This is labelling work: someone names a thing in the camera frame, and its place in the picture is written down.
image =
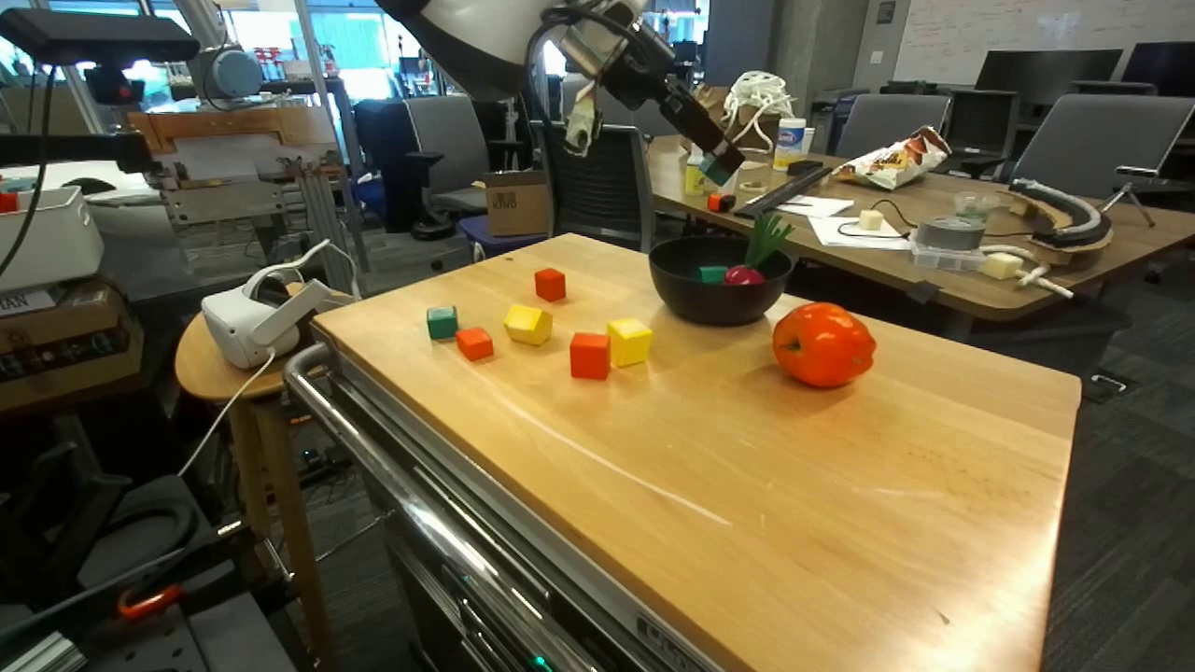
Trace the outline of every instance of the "green cube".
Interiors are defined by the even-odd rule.
[[[457,337],[457,304],[428,304],[424,311],[424,337],[451,340]]]
[[[724,284],[724,263],[697,263],[697,284]]]

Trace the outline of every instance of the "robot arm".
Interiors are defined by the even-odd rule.
[[[657,99],[662,114],[708,155],[705,176],[724,182],[738,148],[676,79],[672,51],[640,29],[647,0],[376,0],[472,93],[520,97],[523,64],[554,42],[585,79],[626,109]]]

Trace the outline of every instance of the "butcher block tabletop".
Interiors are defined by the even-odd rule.
[[[568,303],[535,293],[568,272]],[[554,340],[504,337],[512,303]],[[492,337],[466,360],[424,311]],[[1037,669],[1080,382],[886,322],[840,391],[774,364],[799,299],[744,329],[687,324],[647,256],[579,233],[319,317],[473,461],[724,669]],[[568,374],[568,340],[636,317],[647,364]]]

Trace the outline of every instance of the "floor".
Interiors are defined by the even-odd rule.
[[[432,262],[464,263],[464,237],[414,243],[371,230],[371,292],[414,284]],[[1070,538],[1057,569],[1051,672],[1195,669],[1195,263],[1176,256],[1163,284],[1141,272],[1110,287],[1128,329],[1102,369],[1133,382],[1123,394],[1087,398],[1074,425]],[[324,594],[345,669],[414,669],[411,614],[380,556],[380,526],[353,472],[311,497],[319,548],[334,548]]]

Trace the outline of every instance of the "cardboard box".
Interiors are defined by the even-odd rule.
[[[535,237],[554,233],[554,187],[545,171],[492,171],[487,176],[487,233]]]

